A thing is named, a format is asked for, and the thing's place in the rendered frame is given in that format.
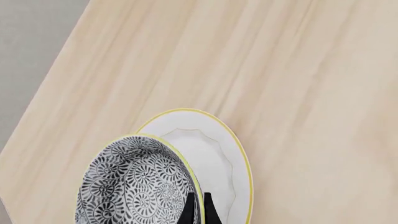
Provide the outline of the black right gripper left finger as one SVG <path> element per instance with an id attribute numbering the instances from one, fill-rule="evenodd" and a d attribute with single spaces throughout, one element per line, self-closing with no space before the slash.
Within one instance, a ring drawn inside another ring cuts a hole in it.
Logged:
<path id="1" fill-rule="evenodd" d="M 183 208 L 183 211 L 178 219 L 177 224 L 193 224 L 195 218 L 195 194 L 190 192 Z"/>

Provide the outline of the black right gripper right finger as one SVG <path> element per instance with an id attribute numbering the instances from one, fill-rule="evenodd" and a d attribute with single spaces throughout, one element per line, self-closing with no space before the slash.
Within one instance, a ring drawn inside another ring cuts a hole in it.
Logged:
<path id="1" fill-rule="evenodd" d="M 205 224 L 222 224 L 213 203 L 212 195 L 209 192 L 205 192 L 204 194 L 204 206 Z"/>

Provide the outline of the black patterned bowl yellow rim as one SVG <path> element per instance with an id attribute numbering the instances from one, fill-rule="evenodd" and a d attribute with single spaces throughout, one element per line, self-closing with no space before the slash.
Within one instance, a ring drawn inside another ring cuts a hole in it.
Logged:
<path id="1" fill-rule="evenodd" d="M 125 136 L 88 166 L 75 224 L 177 224 L 188 195 L 195 202 L 192 224 L 206 224 L 199 181 L 182 154 L 155 136 Z"/>

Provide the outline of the white plate yellow rim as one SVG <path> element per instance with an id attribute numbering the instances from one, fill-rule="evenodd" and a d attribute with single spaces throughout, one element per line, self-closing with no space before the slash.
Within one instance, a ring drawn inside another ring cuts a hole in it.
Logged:
<path id="1" fill-rule="evenodd" d="M 222 224 L 251 224 L 250 163 L 235 133 L 220 119 L 205 111 L 177 108 L 148 120 L 137 133 L 164 139 L 183 155 L 202 191 L 212 195 Z"/>

